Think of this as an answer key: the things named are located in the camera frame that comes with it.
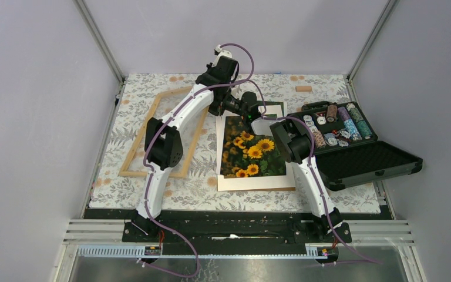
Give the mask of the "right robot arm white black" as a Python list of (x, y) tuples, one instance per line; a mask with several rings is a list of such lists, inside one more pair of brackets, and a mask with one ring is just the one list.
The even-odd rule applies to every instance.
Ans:
[(345, 233), (343, 219), (324, 187), (314, 156), (315, 139), (306, 123), (295, 114), (281, 117), (268, 117), (258, 109), (257, 95), (243, 93), (241, 99), (229, 95), (222, 108), (241, 116), (247, 132), (268, 135), (282, 158), (292, 167), (295, 184), (307, 198), (313, 215), (313, 233), (322, 242), (345, 245), (340, 234)]

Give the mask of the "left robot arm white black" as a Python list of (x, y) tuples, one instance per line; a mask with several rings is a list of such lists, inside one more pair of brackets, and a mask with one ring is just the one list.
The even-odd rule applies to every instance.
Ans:
[(136, 234), (144, 241), (154, 240), (159, 227), (153, 220), (161, 212), (163, 190), (170, 172), (183, 157), (181, 131), (203, 109), (221, 116), (226, 110), (237, 113), (241, 102), (232, 94), (232, 83), (237, 79), (239, 63), (235, 59), (220, 57), (209, 63), (198, 76), (189, 93), (168, 114), (147, 123), (143, 164), (148, 168), (144, 195), (131, 220)]

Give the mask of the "white mat board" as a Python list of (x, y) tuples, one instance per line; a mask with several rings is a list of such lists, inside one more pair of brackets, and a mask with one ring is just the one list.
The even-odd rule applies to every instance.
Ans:
[(244, 178), (225, 178), (220, 174), (220, 157), (219, 150), (222, 149), (224, 136), (224, 118), (227, 116), (239, 116), (230, 112), (225, 112), (223, 116), (216, 119), (216, 133), (217, 133), (217, 180), (219, 190), (234, 190), (234, 189), (270, 189), (270, 188), (285, 188), (295, 187), (295, 180), (292, 168), (286, 164), (287, 174), (284, 176), (267, 176), (267, 177), (244, 177)]

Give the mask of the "sunflower photo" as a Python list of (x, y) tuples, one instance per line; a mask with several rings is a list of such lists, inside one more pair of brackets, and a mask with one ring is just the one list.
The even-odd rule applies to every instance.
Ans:
[(219, 172), (225, 178), (284, 176), (287, 167), (274, 139), (246, 131), (239, 116), (224, 118)]

